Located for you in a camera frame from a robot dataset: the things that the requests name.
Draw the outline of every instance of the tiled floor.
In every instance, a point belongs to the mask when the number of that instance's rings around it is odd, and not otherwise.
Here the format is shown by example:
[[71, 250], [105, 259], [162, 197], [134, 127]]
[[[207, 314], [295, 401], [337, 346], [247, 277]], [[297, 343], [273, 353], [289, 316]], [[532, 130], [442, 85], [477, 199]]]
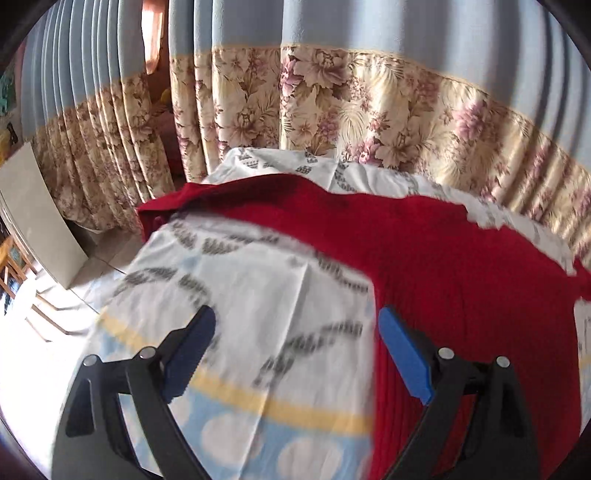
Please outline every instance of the tiled floor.
[[28, 323], [10, 312], [0, 319], [2, 412], [17, 440], [46, 474], [61, 405], [87, 334], [141, 245], [139, 237], [129, 233], [106, 233], [68, 290], [39, 267], [37, 291], [56, 309], [39, 300], [35, 303], [72, 335], [62, 334], [32, 310], [27, 312]]
[[70, 291], [95, 312], [100, 312], [141, 247], [139, 236], [121, 230], [107, 232], [78, 272]]
[[[107, 232], [68, 290], [38, 268], [37, 291], [56, 309], [39, 300], [36, 305], [62, 328], [84, 336], [107, 304], [118, 280], [127, 273], [141, 246], [139, 236], [120, 230]], [[27, 319], [46, 340], [63, 340], [63, 334], [36, 313], [30, 312]]]

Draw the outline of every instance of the floral pattern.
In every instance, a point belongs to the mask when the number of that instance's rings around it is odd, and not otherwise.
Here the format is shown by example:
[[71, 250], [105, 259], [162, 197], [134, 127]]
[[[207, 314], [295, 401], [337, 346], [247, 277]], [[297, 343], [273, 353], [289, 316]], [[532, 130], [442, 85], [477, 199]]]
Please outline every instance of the floral pattern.
[[93, 230], [137, 231], [135, 207], [174, 190], [150, 106], [145, 74], [136, 75], [66, 109], [27, 139], [64, 218]]
[[420, 173], [539, 221], [591, 265], [589, 173], [468, 82], [393, 54], [306, 45], [215, 48], [171, 69], [190, 181], [232, 147]]

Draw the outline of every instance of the red sweater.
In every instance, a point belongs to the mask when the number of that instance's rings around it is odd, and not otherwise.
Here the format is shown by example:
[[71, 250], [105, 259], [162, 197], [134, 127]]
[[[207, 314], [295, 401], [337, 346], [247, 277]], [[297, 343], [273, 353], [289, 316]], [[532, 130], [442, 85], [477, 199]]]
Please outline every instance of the red sweater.
[[[569, 277], [507, 227], [481, 229], [462, 205], [428, 197], [338, 195], [298, 176], [252, 177], [222, 185], [188, 183], [138, 208], [147, 239], [183, 207], [273, 228], [364, 272], [376, 310], [395, 307], [409, 326], [465, 359], [507, 356], [537, 432], [543, 477], [579, 437], [581, 407], [573, 306], [591, 300], [591, 276], [577, 261]], [[371, 480], [396, 459], [420, 417], [376, 334], [375, 430]], [[464, 408], [443, 453], [449, 467], [468, 420]]]

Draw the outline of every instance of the white panel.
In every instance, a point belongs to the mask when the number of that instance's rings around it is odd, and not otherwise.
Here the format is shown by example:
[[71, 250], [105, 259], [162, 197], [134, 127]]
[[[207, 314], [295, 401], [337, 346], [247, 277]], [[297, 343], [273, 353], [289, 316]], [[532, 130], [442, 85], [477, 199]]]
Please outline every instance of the white panel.
[[0, 168], [0, 194], [35, 258], [68, 288], [87, 256], [57, 211], [29, 143]]

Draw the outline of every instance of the floral curtain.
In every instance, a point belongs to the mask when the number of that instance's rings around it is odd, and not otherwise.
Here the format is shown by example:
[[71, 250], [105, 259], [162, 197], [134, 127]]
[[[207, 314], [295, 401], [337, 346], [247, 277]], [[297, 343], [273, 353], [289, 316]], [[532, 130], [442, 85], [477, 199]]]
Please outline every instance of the floral curtain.
[[173, 191], [150, 123], [141, 0], [60, 0], [26, 40], [21, 118], [64, 218], [137, 230], [135, 207]]
[[[571, 148], [591, 133], [590, 76], [558, 23], [535, 0], [361, 3], [354, 16], [348, 2], [171, 0], [187, 179], [238, 146], [420, 173], [541, 222], [591, 264], [591, 176]], [[484, 50], [495, 42], [497, 53]], [[559, 128], [555, 112], [574, 128]]]

